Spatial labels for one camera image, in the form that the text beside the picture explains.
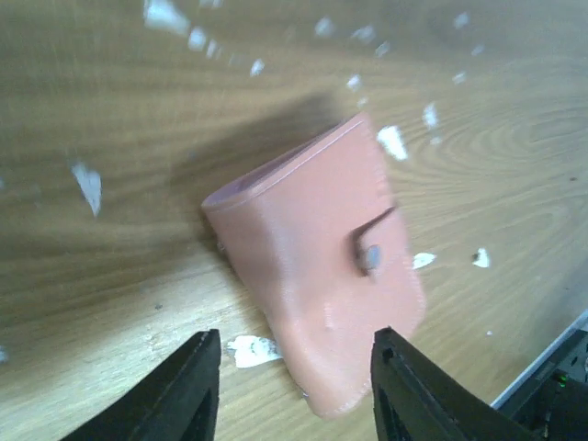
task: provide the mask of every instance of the leather wallet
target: leather wallet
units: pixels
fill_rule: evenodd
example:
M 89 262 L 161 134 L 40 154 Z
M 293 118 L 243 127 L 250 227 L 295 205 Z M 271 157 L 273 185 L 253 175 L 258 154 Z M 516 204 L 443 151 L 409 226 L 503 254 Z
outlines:
M 407 231 L 368 115 L 222 187 L 202 208 L 318 416 L 371 391 L 374 332 L 424 317 Z

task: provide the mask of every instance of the wooden table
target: wooden table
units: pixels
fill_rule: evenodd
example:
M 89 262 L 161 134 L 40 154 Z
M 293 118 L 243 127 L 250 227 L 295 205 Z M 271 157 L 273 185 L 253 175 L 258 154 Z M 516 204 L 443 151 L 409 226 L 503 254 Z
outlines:
M 417 347 L 492 401 L 588 307 L 584 2 L 177 10 L 215 39 L 209 58 L 145 27 L 141 0 L 0 5 L 3 440 L 65 435 L 199 330 L 270 336 L 198 205 L 362 104 L 401 130 L 409 158 L 389 159 L 391 181 L 413 250 L 437 255 L 420 270 Z M 328 38 L 314 35 L 322 17 Z M 372 41 L 349 38 L 367 25 Z M 97 217 L 77 162 L 101 176 Z M 479 247 L 489 268 L 471 263 Z M 323 422 L 281 362 L 237 369 L 225 355 L 220 386 L 220 441 L 375 439 L 370 399 Z

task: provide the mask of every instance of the black device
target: black device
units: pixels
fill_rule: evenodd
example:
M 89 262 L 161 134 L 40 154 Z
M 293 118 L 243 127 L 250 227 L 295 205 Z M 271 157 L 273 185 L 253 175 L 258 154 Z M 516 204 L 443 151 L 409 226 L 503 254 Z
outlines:
M 379 441 L 586 441 L 588 384 L 559 368 L 584 345 L 588 353 L 588 333 L 577 331 L 497 410 L 401 335 L 382 329 L 371 358 Z M 64 440 L 212 441 L 220 363 L 219 332 L 197 333 Z

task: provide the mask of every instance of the wallet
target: wallet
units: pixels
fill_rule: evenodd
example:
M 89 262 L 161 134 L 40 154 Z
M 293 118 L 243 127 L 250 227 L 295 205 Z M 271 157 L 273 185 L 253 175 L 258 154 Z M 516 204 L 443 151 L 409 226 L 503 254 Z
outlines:
M 367 114 L 227 184 L 202 203 L 321 418 L 371 391 L 374 332 L 410 338 L 423 290 Z

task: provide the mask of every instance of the wood grain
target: wood grain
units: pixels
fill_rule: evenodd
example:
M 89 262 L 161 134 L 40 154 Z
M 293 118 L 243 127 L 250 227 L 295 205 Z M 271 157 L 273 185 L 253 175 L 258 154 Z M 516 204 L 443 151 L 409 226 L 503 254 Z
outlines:
M 420 273 L 425 354 L 491 401 L 588 308 L 584 2 L 177 4 L 223 47 L 218 60 L 146 28 L 141 1 L 0 5 L 2 439 L 67 434 L 199 330 L 269 336 L 198 205 L 362 96 L 377 126 L 401 128 L 409 159 L 390 158 L 390 178 L 414 251 L 437 254 Z M 319 40 L 324 16 L 337 30 Z M 367 24 L 375 41 L 348 38 Z M 97 218 L 77 161 L 102 177 Z M 479 247 L 489 269 L 471 264 Z M 376 438 L 370 399 L 323 422 L 280 362 L 238 370 L 223 356 L 220 386 L 220 441 Z

